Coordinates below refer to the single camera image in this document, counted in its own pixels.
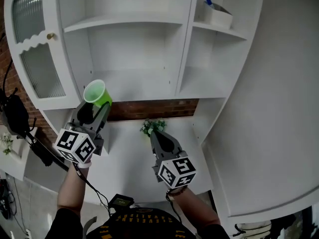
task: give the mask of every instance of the forearm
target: forearm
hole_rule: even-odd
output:
[[[175,196],[174,199],[187,219],[197,230],[211,224],[220,225],[218,215],[215,211],[205,204],[190,189],[187,188],[183,193]]]
[[[89,169],[81,169],[86,178]],[[73,165],[64,179],[58,195],[58,209],[67,208],[80,216],[85,194],[85,182],[78,176]]]

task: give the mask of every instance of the green cup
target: green cup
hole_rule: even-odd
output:
[[[106,102],[109,102],[110,105],[112,105],[112,98],[106,90],[105,83],[102,80],[90,82],[84,90],[83,98],[87,103],[93,103],[99,108]]]

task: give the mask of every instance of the desk surface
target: desk surface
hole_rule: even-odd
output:
[[[190,184],[190,189],[200,194],[213,188],[203,152],[192,128],[192,118],[166,119],[166,132],[175,137],[181,147],[192,157],[198,173]],[[108,200],[115,194],[133,197],[136,203],[159,202],[165,200],[167,187],[158,183],[152,166],[150,139],[144,137],[139,129],[143,121],[109,123],[109,155],[92,157],[88,181]],[[96,193],[86,187],[85,201],[100,203]]]
[[[31,134],[34,136],[37,131],[35,127]],[[0,125],[0,134],[8,132],[4,125]],[[26,161],[30,152],[30,145],[23,139],[16,139],[16,136],[12,136],[13,140],[12,149],[16,153],[21,153],[21,161],[16,161],[9,155],[3,153],[3,149],[0,147],[0,169],[14,178],[23,181]]]

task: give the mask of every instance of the person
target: person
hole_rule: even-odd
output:
[[[81,169],[81,172],[87,177],[89,169]],[[102,226],[86,235],[80,222],[85,186],[75,168],[70,166],[58,194],[58,210],[46,239],[196,238],[174,216],[152,208],[127,208],[116,212]],[[201,238],[229,238],[213,209],[187,187],[174,189],[170,195]]]

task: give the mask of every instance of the gray floor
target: gray floor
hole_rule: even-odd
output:
[[[7,177],[7,181],[10,188],[15,196],[17,202],[17,215],[16,218],[21,224],[21,211],[18,204],[17,194],[12,177]],[[47,191],[33,183],[28,181],[16,181],[18,194],[20,197],[23,220],[25,227],[31,230],[33,239],[43,239],[49,231],[50,223],[54,220],[56,214],[56,200],[57,194],[54,192]],[[210,205],[209,196],[207,193],[201,194],[200,198]],[[153,207],[162,209],[168,213],[174,215],[169,202],[151,203],[151,204],[140,204],[141,207]],[[178,206],[175,205],[177,212],[182,218],[183,224],[188,227],[193,233],[195,228],[189,223],[186,217],[182,214],[182,211]],[[89,231],[97,228],[108,219],[107,211],[104,207],[94,204],[84,203],[81,212],[81,223],[84,225],[89,219],[97,216],[97,223],[92,225]],[[11,237],[13,233],[15,239],[24,239],[25,235],[17,225],[14,219],[5,220],[0,214],[0,226],[4,231]]]

